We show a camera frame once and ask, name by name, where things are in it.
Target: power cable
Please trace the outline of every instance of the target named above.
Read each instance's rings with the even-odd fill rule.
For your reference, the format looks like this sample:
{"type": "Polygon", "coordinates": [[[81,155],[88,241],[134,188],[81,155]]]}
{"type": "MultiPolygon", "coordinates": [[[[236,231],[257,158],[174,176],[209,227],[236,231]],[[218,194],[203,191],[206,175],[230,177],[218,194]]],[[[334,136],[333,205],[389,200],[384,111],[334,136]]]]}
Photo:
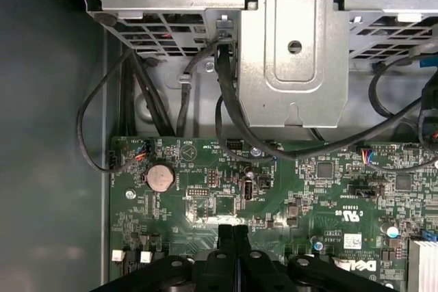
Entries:
{"type": "MultiPolygon", "coordinates": [[[[197,53],[189,62],[189,64],[185,67],[184,73],[185,75],[192,76],[192,71],[196,68],[196,65],[203,61],[204,59],[213,55],[218,46],[217,41],[210,42],[207,47],[205,47],[202,51],[197,53]]],[[[181,87],[181,108],[178,114],[177,120],[177,137],[184,136],[185,124],[187,122],[187,114],[189,110],[190,104],[190,94],[191,94],[192,86],[189,83],[184,83],[181,87]]]]}
{"type": "MultiPolygon", "coordinates": [[[[393,114],[380,102],[378,95],[377,95],[377,83],[380,80],[380,78],[388,72],[390,68],[393,66],[396,66],[398,64],[406,63],[407,60],[415,61],[415,60],[422,60],[422,59],[428,59],[428,58],[434,58],[437,54],[428,54],[428,55],[415,55],[412,57],[403,57],[400,59],[397,59],[396,61],[386,65],[382,66],[381,68],[377,68],[376,74],[373,76],[370,86],[368,87],[368,98],[370,99],[370,103],[374,111],[376,111],[378,114],[380,114],[384,118],[389,118],[393,114]]],[[[402,121],[409,126],[413,127],[415,130],[417,130],[417,124],[409,119],[403,118],[402,121]]]]}
{"type": "Polygon", "coordinates": [[[309,131],[311,132],[311,134],[319,141],[321,142],[325,142],[326,140],[324,139],[324,137],[322,137],[322,135],[320,134],[320,132],[316,129],[316,128],[310,128],[309,131]]]}
{"type": "Polygon", "coordinates": [[[158,94],[157,88],[154,86],[147,71],[142,67],[140,60],[136,54],[132,54],[129,58],[129,63],[133,69],[134,75],[138,80],[140,89],[142,90],[144,99],[148,106],[149,111],[158,133],[161,136],[175,136],[172,124],[170,123],[166,108],[163,101],[158,94]]]}
{"type": "Polygon", "coordinates": [[[125,113],[126,113],[126,130],[128,136],[136,136],[136,109],[134,105],[134,76],[132,70],[129,69],[128,61],[124,63],[126,73],[126,90],[125,90],[125,113]]]}
{"type": "Polygon", "coordinates": [[[380,172],[383,172],[383,173],[402,174],[404,172],[414,172],[414,171],[417,171],[417,170],[428,168],[428,167],[434,165],[436,161],[438,161],[438,158],[431,159],[430,161],[424,162],[424,163],[419,164],[419,165],[414,165],[414,166],[409,167],[409,168],[399,168],[399,169],[382,168],[382,167],[379,167],[378,165],[375,165],[375,164],[372,164],[372,163],[368,163],[366,166],[370,167],[373,170],[380,171],[380,172]]]}
{"type": "Polygon", "coordinates": [[[215,110],[215,116],[214,116],[214,123],[216,127],[216,138],[218,138],[218,143],[220,148],[228,154],[230,157],[243,162],[248,163],[266,163],[266,162],[272,162],[274,159],[272,157],[260,157],[260,158],[248,158],[243,157],[241,155],[238,155],[234,153],[228,146],[227,141],[222,136],[222,114],[221,114],[221,107],[222,107],[223,98],[222,96],[219,97],[218,102],[216,103],[216,110],[215,110]]]}

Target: white label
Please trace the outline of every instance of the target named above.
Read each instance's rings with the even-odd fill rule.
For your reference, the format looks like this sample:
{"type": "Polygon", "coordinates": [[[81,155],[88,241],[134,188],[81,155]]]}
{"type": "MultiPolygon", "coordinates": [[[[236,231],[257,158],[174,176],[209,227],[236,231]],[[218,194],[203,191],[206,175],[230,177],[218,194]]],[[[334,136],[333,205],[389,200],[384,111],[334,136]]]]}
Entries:
{"type": "Polygon", "coordinates": [[[418,23],[421,22],[423,16],[421,13],[401,13],[397,16],[398,22],[418,23]]]}
{"type": "Polygon", "coordinates": [[[345,250],[361,250],[362,234],[344,234],[345,250]]]}
{"type": "Polygon", "coordinates": [[[355,261],[355,260],[349,260],[348,261],[351,264],[351,270],[359,270],[359,271],[376,271],[377,270],[377,262],[375,260],[371,261],[355,261]]]}

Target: motherboard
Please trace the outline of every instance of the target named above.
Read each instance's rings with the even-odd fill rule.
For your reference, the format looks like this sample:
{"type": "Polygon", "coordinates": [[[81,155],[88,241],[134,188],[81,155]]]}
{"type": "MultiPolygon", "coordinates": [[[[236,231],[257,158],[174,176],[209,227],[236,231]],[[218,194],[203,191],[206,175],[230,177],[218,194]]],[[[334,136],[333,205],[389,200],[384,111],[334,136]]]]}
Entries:
{"type": "MultiPolygon", "coordinates": [[[[227,145],[241,156],[254,154],[243,141],[227,145]]],[[[168,254],[193,258],[216,247],[219,224],[244,224],[253,249],[284,263],[295,254],[327,254],[346,270],[405,292],[409,242],[438,230],[435,166],[382,174],[365,164],[422,163],[429,157],[416,144],[371,143],[254,164],[236,161],[213,139],[116,137],[110,163],[122,165],[139,150],[144,156],[135,165],[111,176],[111,280],[168,254]]]]}

